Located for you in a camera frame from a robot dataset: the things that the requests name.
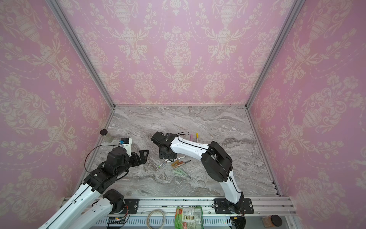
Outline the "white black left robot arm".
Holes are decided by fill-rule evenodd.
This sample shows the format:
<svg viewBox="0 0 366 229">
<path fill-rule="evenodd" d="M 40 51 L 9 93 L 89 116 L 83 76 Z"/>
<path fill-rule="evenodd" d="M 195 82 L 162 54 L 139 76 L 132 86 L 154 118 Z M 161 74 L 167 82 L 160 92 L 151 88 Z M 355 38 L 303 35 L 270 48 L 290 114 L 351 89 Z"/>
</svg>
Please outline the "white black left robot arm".
<svg viewBox="0 0 366 229">
<path fill-rule="evenodd" d="M 116 147 L 95 170 L 91 171 L 74 195 L 42 226 L 41 229 L 89 229 L 110 213 L 128 209 L 124 196 L 108 188 L 121 174 L 146 163 L 149 150 L 127 154 Z"/>
</svg>

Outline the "green snack packet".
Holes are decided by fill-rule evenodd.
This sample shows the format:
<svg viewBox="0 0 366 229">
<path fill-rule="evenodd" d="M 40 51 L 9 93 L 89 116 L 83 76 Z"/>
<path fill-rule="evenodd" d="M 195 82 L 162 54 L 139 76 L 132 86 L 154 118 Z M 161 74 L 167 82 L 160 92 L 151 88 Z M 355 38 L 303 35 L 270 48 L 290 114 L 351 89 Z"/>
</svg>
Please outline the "green snack packet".
<svg viewBox="0 0 366 229">
<path fill-rule="evenodd" d="M 201 206 L 177 207 L 174 219 L 175 229 L 203 229 L 203 210 Z"/>
</svg>

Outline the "small jar black lid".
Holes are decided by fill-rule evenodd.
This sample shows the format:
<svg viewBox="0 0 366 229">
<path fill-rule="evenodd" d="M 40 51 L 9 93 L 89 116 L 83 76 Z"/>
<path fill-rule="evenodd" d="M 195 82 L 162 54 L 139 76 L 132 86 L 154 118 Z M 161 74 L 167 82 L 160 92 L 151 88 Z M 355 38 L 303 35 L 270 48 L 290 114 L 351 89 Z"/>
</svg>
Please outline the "small jar black lid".
<svg viewBox="0 0 366 229">
<path fill-rule="evenodd" d="M 114 140 L 114 137 L 106 129 L 102 129 L 100 131 L 100 135 L 103 138 L 103 140 L 108 142 L 108 143 L 111 143 Z"/>
</svg>

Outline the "brown pen cap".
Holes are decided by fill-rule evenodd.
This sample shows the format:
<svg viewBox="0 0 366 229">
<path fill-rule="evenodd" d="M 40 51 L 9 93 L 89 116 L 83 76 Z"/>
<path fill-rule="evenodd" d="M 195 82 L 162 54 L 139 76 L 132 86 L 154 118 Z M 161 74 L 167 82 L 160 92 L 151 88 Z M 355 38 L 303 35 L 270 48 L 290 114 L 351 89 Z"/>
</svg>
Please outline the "brown pen cap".
<svg viewBox="0 0 366 229">
<path fill-rule="evenodd" d="M 174 161 L 174 162 L 171 164 L 171 166 L 172 166 L 172 167 L 174 167 L 177 163 L 179 163 L 179 159 L 178 159 L 178 160 L 176 160 L 176 161 Z"/>
</svg>

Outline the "brown jar black lid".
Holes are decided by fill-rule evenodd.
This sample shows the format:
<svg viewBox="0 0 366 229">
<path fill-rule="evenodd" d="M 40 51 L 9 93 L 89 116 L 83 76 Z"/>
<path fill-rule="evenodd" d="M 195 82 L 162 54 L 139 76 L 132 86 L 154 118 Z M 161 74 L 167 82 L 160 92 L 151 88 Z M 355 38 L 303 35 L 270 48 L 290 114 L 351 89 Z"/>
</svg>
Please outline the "brown jar black lid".
<svg viewBox="0 0 366 229">
<path fill-rule="evenodd" d="M 281 227 L 283 225 L 283 220 L 278 215 L 264 216 L 262 222 L 265 228 Z"/>
</svg>

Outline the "aluminium corner frame post right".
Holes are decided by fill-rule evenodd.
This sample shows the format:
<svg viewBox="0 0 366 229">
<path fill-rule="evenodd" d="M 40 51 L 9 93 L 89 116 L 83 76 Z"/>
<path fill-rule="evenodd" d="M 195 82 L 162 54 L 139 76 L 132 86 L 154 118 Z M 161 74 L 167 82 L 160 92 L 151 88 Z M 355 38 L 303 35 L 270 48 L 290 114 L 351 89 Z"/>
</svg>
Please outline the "aluminium corner frame post right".
<svg viewBox="0 0 366 229">
<path fill-rule="evenodd" d="M 254 100 L 255 100 L 257 94 L 259 93 L 259 90 L 260 90 L 262 84 L 264 83 L 265 78 L 266 78 L 267 74 L 269 73 L 277 55 L 281 51 L 281 48 L 292 28 L 296 18 L 298 17 L 304 3 L 305 3 L 305 0 L 296 0 L 293 2 L 293 5 L 290 8 L 289 14 L 287 15 L 285 22 L 279 31 L 278 37 L 274 42 L 271 52 L 269 53 L 269 56 L 265 62 L 265 65 L 264 65 L 264 67 L 258 77 L 258 80 L 256 81 L 256 83 L 253 87 L 253 90 L 249 96 L 249 99 L 246 103 L 247 110 L 250 110 L 250 108 L 254 104 Z"/>
</svg>

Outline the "orange brown pen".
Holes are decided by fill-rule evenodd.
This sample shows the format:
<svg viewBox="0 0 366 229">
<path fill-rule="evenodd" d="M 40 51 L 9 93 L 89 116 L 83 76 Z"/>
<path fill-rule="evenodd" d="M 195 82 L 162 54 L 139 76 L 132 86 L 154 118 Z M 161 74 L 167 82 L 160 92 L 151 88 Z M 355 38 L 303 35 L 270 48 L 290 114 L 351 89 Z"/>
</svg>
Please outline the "orange brown pen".
<svg viewBox="0 0 366 229">
<path fill-rule="evenodd" d="M 182 165 L 185 165 L 185 164 L 187 164 L 187 163 L 189 163 L 189 162 L 191 162 L 190 160 L 188 160 L 188 161 L 185 161 L 185 162 L 179 162 L 179 163 L 177 163 L 175 166 L 173 166 L 173 169 L 176 169 L 176 168 L 178 168 L 178 167 L 180 167 L 180 166 L 182 166 Z"/>
</svg>

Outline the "pale green pen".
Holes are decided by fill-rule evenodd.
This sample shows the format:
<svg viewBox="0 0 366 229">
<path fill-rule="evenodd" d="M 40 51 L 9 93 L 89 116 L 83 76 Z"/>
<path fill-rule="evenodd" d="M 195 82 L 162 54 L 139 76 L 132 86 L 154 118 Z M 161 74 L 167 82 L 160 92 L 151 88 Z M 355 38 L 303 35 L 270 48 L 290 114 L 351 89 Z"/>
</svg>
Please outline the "pale green pen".
<svg viewBox="0 0 366 229">
<path fill-rule="evenodd" d="M 185 177 L 187 177 L 187 178 L 189 178 L 189 179 L 191 179 L 191 177 L 184 171 L 184 170 L 182 170 L 181 168 L 177 168 L 176 169 L 178 172 L 180 172 L 183 176 L 185 176 Z"/>
</svg>

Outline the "aluminium corner frame post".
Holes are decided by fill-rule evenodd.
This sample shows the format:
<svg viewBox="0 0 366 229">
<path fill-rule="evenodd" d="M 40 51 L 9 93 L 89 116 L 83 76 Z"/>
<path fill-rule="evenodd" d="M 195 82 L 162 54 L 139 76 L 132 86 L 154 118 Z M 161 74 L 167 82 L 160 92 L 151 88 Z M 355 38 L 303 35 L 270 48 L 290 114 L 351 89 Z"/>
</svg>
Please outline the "aluminium corner frame post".
<svg viewBox="0 0 366 229">
<path fill-rule="evenodd" d="M 254 100 L 255 100 L 257 94 L 259 93 L 259 90 L 260 90 L 262 84 L 264 83 L 265 78 L 266 78 L 267 74 L 269 73 L 277 55 L 281 51 L 281 48 L 292 28 L 296 18 L 298 17 L 304 3 L 305 3 L 305 0 L 296 0 L 293 2 L 293 5 L 290 8 L 289 14 L 287 15 L 285 22 L 279 31 L 278 37 L 274 42 L 271 52 L 269 53 L 269 56 L 265 62 L 265 65 L 264 65 L 264 67 L 258 77 L 258 80 L 256 81 L 256 83 L 253 87 L 253 90 L 249 96 L 249 99 L 246 103 L 247 110 L 250 110 L 250 108 L 254 104 Z"/>
<path fill-rule="evenodd" d="M 99 91 L 101 92 L 102 96 L 106 100 L 107 104 L 111 109 L 115 109 L 115 104 L 112 100 L 111 95 L 107 91 L 103 81 L 101 80 L 100 76 L 98 75 L 96 68 L 93 66 L 91 59 L 89 58 L 86 50 L 84 49 L 81 41 L 79 40 L 75 30 L 72 28 L 69 20 L 67 19 L 66 15 L 64 14 L 61 5 L 58 1 L 55 0 L 46 0 L 49 8 L 51 9 L 52 13 L 54 14 L 55 18 L 57 19 L 58 23 L 62 27 L 64 33 L 68 37 L 71 45 L 77 52 L 79 58 L 83 62 L 86 70 L 90 74 L 91 78 L 94 80 L 96 86 L 98 87 Z"/>
</svg>

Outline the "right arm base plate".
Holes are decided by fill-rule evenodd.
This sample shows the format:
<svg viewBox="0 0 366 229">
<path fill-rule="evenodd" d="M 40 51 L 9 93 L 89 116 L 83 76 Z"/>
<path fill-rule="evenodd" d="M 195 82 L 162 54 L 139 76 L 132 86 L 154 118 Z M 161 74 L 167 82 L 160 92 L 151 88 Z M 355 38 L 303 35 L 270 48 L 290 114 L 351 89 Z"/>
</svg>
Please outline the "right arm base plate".
<svg viewBox="0 0 366 229">
<path fill-rule="evenodd" d="M 216 214 L 254 214 L 254 207 L 249 198 L 241 198 L 236 204 L 231 203 L 225 198 L 215 198 L 211 207 L 215 210 Z"/>
</svg>

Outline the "aluminium corner frame post left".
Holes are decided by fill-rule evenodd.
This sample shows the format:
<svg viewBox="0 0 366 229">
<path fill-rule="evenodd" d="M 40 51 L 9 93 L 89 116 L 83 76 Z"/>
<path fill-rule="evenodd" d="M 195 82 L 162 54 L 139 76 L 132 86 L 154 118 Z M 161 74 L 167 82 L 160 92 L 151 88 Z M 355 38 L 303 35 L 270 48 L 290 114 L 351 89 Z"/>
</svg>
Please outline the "aluminium corner frame post left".
<svg viewBox="0 0 366 229">
<path fill-rule="evenodd" d="M 90 74 L 91 78 L 94 80 L 96 86 L 98 87 L 99 91 L 101 92 L 102 96 L 106 100 L 107 104 L 111 109 L 115 109 L 115 104 L 112 100 L 111 95 L 107 91 L 103 81 L 101 80 L 100 76 L 98 75 L 96 68 L 93 66 L 91 59 L 89 58 L 86 50 L 84 49 L 81 41 L 79 40 L 75 30 L 72 28 L 69 20 L 67 19 L 66 15 L 64 14 L 61 5 L 58 1 L 55 0 L 46 0 L 49 8 L 51 9 L 52 13 L 54 14 L 55 18 L 57 19 L 58 23 L 62 27 L 64 33 L 68 37 L 71 45 L 77 52 L 79 58 L 83 62 L 86 70 Z"/>
</svg>

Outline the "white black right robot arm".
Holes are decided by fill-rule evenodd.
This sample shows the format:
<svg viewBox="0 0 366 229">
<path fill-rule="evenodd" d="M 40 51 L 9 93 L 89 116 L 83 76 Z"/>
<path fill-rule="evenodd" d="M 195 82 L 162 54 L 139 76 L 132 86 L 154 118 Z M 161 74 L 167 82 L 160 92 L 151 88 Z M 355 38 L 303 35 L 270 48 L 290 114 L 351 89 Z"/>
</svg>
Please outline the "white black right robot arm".
<svg viewBox="0 0 366 229">
<path fill-rule="evenodd" d="M 245 212 L 244 194 L 234 179 L 233 161 L 217 142 L 196 143 L 183 139 L 179 134 L 161 132 L 156 132 L 151 141 L 158 146 L 161 159 L 173 160 L 182 154 L 201 161 L 209 177 L 220 183 L 230 211 L 237 214 Z"/>
</svg>

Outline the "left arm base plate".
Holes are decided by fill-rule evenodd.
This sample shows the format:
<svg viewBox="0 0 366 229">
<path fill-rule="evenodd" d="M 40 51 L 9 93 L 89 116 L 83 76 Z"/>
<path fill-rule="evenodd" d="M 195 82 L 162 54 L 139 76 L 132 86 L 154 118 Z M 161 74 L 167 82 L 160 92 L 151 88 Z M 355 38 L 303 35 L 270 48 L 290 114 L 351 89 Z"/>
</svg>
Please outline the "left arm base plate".
<svg viewBox="0 0 366 229">
<path fill-rule="evenodd" d="M 137 210 L 139 207 L 139 199 L 137 198 L 127 198 L 124 200 L 115 200 L 111 201 L 107 198 L 102 198 L 94 205 L 94 207 L 99 206 L 101 204 L 106 204 L 107 209 L 109 210 L 109 214 L 117 215 L 117 214 L 137 214 Z"/>
</svg>

